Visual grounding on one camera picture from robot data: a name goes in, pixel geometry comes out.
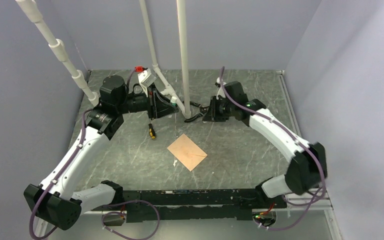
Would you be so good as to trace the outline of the green white glue stick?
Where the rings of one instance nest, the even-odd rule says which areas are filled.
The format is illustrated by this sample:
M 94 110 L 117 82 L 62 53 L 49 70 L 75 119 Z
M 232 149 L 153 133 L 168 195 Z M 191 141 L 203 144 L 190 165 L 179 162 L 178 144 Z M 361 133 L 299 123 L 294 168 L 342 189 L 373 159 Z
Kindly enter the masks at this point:
M 172 96 L 170 99 L 170 104 L 174 107 L 177 107 L 177 100 L 178 98 L 176 96 Z

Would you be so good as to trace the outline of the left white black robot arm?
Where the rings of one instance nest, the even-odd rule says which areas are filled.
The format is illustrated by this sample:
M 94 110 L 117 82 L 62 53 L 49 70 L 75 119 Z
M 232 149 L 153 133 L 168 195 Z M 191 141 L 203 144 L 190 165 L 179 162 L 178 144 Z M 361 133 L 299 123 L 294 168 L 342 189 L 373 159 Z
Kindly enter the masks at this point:
M 141 80 L 139 86 L 141 92 L 136 93 L 121 76 L 103 80 L 98 105 L 82 115 L 80 133 L 66 155 L 40 184 L 25 189 L 23 195 L 33 218 L 68 230 L 87 211 L 101 206 L 117 210 L 123 205 L 123 188 L 117 183 L 104 180 L 83 191 L 76 191 L 76 186 L 87 166 L 122 126 L 125 114 L 144 112 L 154 120 L 179 111 L 179 99 L 164 96 L 153 80 Z

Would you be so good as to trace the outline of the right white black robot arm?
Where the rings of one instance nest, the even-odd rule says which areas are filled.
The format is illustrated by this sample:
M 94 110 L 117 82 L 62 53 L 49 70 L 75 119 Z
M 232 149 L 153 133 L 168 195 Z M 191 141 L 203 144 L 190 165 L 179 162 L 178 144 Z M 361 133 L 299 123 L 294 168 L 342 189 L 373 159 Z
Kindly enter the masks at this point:
M 218 78 L 217 95 L 210 98 L 205 122 L 225 122 L 230 118 L 243 122 L 247 127 L 265 137 L 288 162 L 286 173 L 264 180 L 257 186 L 256 203 L 269 207 L 275 197 L 286 194 L 302 195 L 321 184 L 326 192 L 328 177 L 326 150 L 319 143 L 311 143 L 295 134 L 281 123 L 258 99 L 248 99 L 238 81 L 224 82 Z

